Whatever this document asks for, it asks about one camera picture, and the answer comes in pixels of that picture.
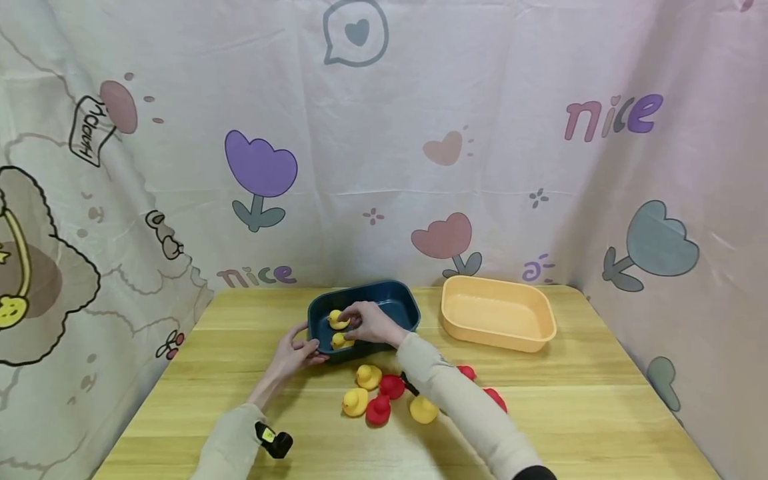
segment wrist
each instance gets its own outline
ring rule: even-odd
[[[265,372],[251,390],[246,402],[253,403],[263,412],[272,399],[280,393],[281,383],[280,379],[272,372]]]
[[[405,341],[409,333],[410,332],[408,330],[402,328],[401,326],[396,326],[389,334],[387,343],[390,346],[393,346],[395,349],[399,349],[400,345],[403,343],[403,341]]]

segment wooden table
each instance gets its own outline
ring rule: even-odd
[[[518,427],[563,480],[708,480],[719,478],[611,332],[577,291],[543,286],[558,335],[537,354],[464,343],[438,325],[439,288],[413,291],[419,334],[454,364],[469,364],[478,383],[496,388]],[[266,368],[286,328],[306,318],[327,290],[226,290],[104,462],[95,480],[186,480],[218,416],[239,405]],[[368,362],[394,366],[392,353]],[[491,478],[452,423],[441,415],[416,424],[406,398],[371,430],[343,418],[352,365],[300,374],[266,412],[294,445],[276,461],[260,452],[250,479],[409,480]]]

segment curtain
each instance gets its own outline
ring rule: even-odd
[[[34,275],[22,291],[0,222],[3,308],[29,304],[0,315],[0,476],[87,478],[210,299],[202,279],[476,275],[580,289],[718,472],[765,477],[766,17],[763,0],[3,2],[1,205],[62,300]],[[65,413],[81,420],[31,440],[28,419]]]

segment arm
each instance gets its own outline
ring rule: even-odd
[[[408,380],[442,409],[498,480],[555,480],[493,399],[415,333],[393,339]]]
[[[293,341],[305,328],[306,322],[294,326],[280,339],[270,366],[247,401],[219,418],[190,480],[246,480],[260,446],[255,425],[266,420],[263,411],[299,368],[327,360],[316,352],[317,342]]]

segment beige sleeve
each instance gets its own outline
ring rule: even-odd
[[[498,480],[512,480],[528,467],[543,465],[509,415],[431,343],[410,333],[397,359],[413,386],[450,417]]]
[[[261,445],[254,425],[264,418],[252,403],[223,414],[203,445],[190,480],[246,480]]]

